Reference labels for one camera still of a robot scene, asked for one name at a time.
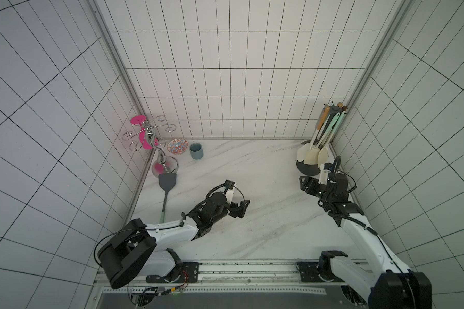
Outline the dark grey utensil rack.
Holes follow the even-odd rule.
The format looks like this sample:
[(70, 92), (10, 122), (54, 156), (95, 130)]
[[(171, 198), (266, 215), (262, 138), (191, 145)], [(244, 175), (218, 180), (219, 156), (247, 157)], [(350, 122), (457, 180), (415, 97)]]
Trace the dark grey utensil rack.
[(320, 166), (328, 163), (329, 143), (346, 114), (347, 106), (341, 102), (324, 106), (311, 140), (304, 141), (296, 153), (296, 167), (303, 175), (315, 176), (320, 173)]

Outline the cream slotted turner green handle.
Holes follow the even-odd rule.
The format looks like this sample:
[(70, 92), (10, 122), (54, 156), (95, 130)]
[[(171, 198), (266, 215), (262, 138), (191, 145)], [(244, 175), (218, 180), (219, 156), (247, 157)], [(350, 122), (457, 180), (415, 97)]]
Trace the cream slotted turner green handle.
[(324, 143), (322, 145), (321, 150), (318, 153), (317, 157), (317, 164), (325, 164), (328, 161), (329, 158), (329, 143), (332, 140), (333, 136), (336, 133), (336, 130), (340, 126), (342, 119), (346, 115), (346, 111), (343, 113), (338, 113), (336, 114), (336, 117), (333, 118), (333, 121), (329, 125), (327, 131), (326, 131), (326, 138), (324, 139)]

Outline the cream spatula green handle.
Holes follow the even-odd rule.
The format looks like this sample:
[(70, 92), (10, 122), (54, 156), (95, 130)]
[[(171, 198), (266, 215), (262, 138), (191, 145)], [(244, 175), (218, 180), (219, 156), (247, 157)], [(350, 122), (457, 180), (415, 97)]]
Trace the cream spatula green handle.
[(306, 165), (318, 165), (317, 164), (318, 153), (322, 148), (322, 145), (324, 143), (324, 139), (326, 138), (326, 131), (327, 131), (329, 125), (331, 124), (331, 122), (333, 121), (333, 118), (336, 117), (336, 114), (338, 114), (338, 113), (333, 113), (331, 115), (331, 117), (329, 118), (330, 122), (326, 122), (321, 127), (320, 130), (322, 132), (322, 136), (320, 137), (319, 141), (316, 144), (312, 145), (309, 148), (309, 151), (307, 152), (307, 154), (306, 154), (306, 156), (304, 158), (304, 163)]

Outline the chrome cup tree stand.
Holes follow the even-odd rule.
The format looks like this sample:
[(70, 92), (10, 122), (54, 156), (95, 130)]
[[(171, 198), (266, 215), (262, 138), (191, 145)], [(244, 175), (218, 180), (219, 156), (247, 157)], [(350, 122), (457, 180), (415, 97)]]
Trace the chrome cup tree stand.
[(130, 124), (137, 130), (127, 131), (122, 135), (124, 141), (130, 141), (130, 150), (139, 151), (145, 149), (157, 152), (156, 163), (152, 167), (153, 174), (157, 178), (163, 173), (176, 173), (179, 169), (179, 163), (176, 158), (165, 154), (166, 141), (157, 135), (158, 128), (171, 133), (176, 130), (176, 125), (167, 123), (166, 117), (163, 115), (156, 116), (153, 119), (138, 115), (130, 120)]

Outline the teal ceramic cup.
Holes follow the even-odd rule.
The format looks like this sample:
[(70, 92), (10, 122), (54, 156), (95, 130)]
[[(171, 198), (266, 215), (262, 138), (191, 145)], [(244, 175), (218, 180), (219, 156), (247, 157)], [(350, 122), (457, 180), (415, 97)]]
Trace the teal ceramic cup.
[(204, 150), (199, 143), (193, 143), (189, 147), (189, 152), (194, 160), (200, 160), (204, 156)]

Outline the patterned small bowl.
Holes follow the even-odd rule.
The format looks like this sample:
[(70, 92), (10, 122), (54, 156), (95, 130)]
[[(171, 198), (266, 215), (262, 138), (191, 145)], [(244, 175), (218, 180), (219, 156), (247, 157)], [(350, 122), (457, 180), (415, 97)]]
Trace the patterned small bowl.
[(188, 149), (188, 141), (185, 139), (173, 139), (167, 144), (167, 150), (174, 155), (181, 155)]

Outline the pink cup on stand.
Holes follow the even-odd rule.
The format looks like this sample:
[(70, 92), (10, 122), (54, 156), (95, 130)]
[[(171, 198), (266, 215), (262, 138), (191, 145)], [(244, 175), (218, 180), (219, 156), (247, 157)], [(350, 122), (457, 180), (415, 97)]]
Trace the pink cup on stand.
[(157, 149), (159, 145), (156, 133), (153, 131), (155, 126), (155, 120), (149, 119), (144, 115), (138, 115), (130, 120), (130, 123), (135, 127), (140, 127), (139, 131), (132, 134), (130, 138), (136, 137), (137, 140), (130, 144), (130, 149), (133, 151), (139, 151), (140, 149), (152, 150)]

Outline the grey spatula green handle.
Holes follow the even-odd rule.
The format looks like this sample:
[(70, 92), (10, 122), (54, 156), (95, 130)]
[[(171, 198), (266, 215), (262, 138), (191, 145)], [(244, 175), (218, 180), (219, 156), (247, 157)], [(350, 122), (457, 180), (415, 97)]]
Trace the grey spatula green handle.
[(160, 224), (163, 224), (165, 221), (168, 194), (175, 187), (176, 182), (177, 182), (176, 173), (163, 173), (159, 175), (159, 186), (165, 192), (163, 205), (162, 205), (162, 211), (161, 211), (161, 217), (159, 220)]

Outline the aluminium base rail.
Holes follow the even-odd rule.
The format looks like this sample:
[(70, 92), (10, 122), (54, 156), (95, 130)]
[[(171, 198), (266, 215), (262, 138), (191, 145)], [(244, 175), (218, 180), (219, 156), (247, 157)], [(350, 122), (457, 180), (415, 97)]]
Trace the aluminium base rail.
[(320, 275), (318, 260), (182, 260), (170, 274), (137, 276), (126, 293), (146, 306), (149, 297), (177, 293), (303, 293), (342, 295), (341, 304), (367, 308), (367, 302), (341, 279)]

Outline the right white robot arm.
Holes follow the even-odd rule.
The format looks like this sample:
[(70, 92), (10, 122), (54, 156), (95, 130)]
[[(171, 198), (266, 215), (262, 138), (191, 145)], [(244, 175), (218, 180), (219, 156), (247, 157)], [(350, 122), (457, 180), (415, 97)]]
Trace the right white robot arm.
[(299, 181), (300, 189), (319, 199), (319, 206), (354, 241), (371, 268), (365, 271), (345, 252), (323, 251), (316, 270), (322, 281), (342, 280), (369, 308), (431, 308), (431, 281), (411, 270), (372, 228), (362, 209), (348, 200), (345, 175), (331, 173), (323, 184), (310, 176)]

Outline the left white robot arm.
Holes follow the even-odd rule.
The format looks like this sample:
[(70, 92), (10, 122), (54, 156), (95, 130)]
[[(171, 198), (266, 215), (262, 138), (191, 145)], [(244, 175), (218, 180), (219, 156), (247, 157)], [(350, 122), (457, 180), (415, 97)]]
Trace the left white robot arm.
[(175, 249), (202, 238), (226, 216), (243, 218), (249, 200), (232, 201), (233, 191), (215, 192), (182, 218), (165, 224), (147, 225), (134, 219), (119, 232), (103, 240), (95, 253), (113, 289), (129, 284), (138, 276), (158, 276), (175, 281), (182, 271)]

